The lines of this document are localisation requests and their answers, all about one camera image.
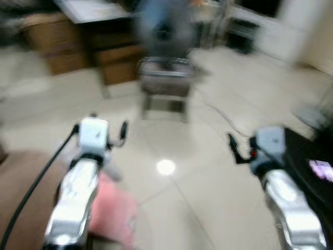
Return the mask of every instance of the pink cloth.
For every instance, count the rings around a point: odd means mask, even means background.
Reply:
[[[312,171],[322,180],[333,182],[333,168],[325,161],[310,160],[310,167]]]
[[[134,198],[118,189],[101,172],[98,194],[92,205],[89,232],[121,243],[123,250],[132,250],[136,217],[137,203]]]

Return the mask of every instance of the chair leg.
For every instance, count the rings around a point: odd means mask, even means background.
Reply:
[[[188,122],[188,113],[187,113],[187,98],[182,101],[182,115],[183,115],[183,122]]]
[[[85,244],[84,250],[93,250],[94,248],[94,240],[92,235],[88,235],[87,242]]]
[[[151,96],[148,94],[145,94],[143,104],[142,104],[142,112],[141,117],[144,119],[146,117],[147,111],[151,107]]]

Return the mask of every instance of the screen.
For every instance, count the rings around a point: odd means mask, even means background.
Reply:
[[[257,13],[276,17],[282,0],[240,0],[240,6]]]

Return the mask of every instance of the tiled floor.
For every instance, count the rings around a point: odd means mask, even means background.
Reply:
[[[2,137],[11,149],[52,153],[74,123],[93,111],[110,122],[113,136],[127,119],[128,141],[113,156],[124,174],[120,186],[140,204],[140,250],[279,249],[259,182],[247,166],[234,164],[228,150],[231,127],[203,100],[246,134],[283,123],[309,135],[291,110],[316,104],[330,79],[220,48],[196,51],[193,60],[202,71],[195,83],[200,92],[193,90],[189,123],[182,123],[178,114],[161,111],[142,121],[135,83],[110,87],[112,99],[104,100],[92,69],[51,78],[34,53],[2,51]],[[176,163],[172,176],[158,174],[161,159]]]

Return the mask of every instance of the electric cord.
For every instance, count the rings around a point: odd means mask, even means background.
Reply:
[[[215,107],[214,105],[208,103],[204,97],[204,95],[208,96],[208,94],[205,92],[205,91],[201,91],[199,89],[197,89],[196,87],[193,87],[196,91],[199,92],[199,94],[201,95],[202,97],[202,101],[203,103],[205,103],[208,107],[211,107],[212,109],[214,109],[226,122],[228,122],[228,124],[230,125],[230,127],[236,132],[238,133],[239,135],[241,135],[242,137],[245,137],[245,138],[249,138],[251,136],[241,132],[237,126],[235,125],[235,123],[231,120],[231,118],[224,112],[222,111],[221,109]]]
[[[214,105],[206,102],[205,100],[205,97],[204,95],[208,96],[208,94],[205,92],[205,91],[200,91],[199,89],[197,89],[196,87],[194,87],[194,89],[196,91],[199,92],[199,94],[201,95],[202,97],[202,101],[203,103],[205,103],[207,106],[211,107],[212,109],[214,109],[225,121],[228,122],[228,124],[230,125],[230,127],[236,132],[238,133],[239,135],[241,135],[243,138],[250,138],[251,136],[241,132],[237,126],[235,125],[235,123],[231,120],[231,118],[224,112],[222,111],[221,109],[215,107]],[[278,160],[273,156],[271,155],[269,152],[267,152],[265,149],[263,149],[262,147],[259,147],[257,145],[258,149],[261,150],[265,155],[267,155],[267,157],[274,163],[276,164],[277,166],[280,166],[280,163],[278,162]]]
[[[58,150],[55,152],[55,154],[53,155],[53,157],[49,160],[49,162],[45,165],[45,167],[43,168],[43,170],[40,172],[40,174],[37,176],[37,178],[35,179],[35,181],[32,183],[32,185],[30,186],[30,188],[28,189],[27,193],[25,194],[25,196],[23,197],[22,201],[20,202],[20,204],[18,205],[18,207],[16,208],[16,211],[14,212],[12,218],[9,221],[9,224],[7,226],[7,229],[4,233],[4,236],[2,238],[1,241],[1,245],[0,245],[0,250],[5,250],[7,241],[9,239],[9,236],[14,228],[15,222],[17,221],[20,213],[22,212],[25,204],[27,203],[27,201],[29,200],[30,196],[32,195],[33,191],[36,189],[36,187],[38,186],[38,184],[40,183],[41,179],[43,178],[43,176],[45,175],[45,173],[48,171],[48,169],[50,168],[51,164],[55,161],[55,159],[58,157],[58,155],[60,154],[60,152],[63,150],[63,148],[67,145],[67,143],[69,142],[69,140],[72,138],[72,136],[76,133],[78,133],[79,131],[79,125],[75,125],[73,130],[71,131],[71,133],[69,134],[69,136],[67,137],[67,139],[64,141],[64,143],[58,148]]]

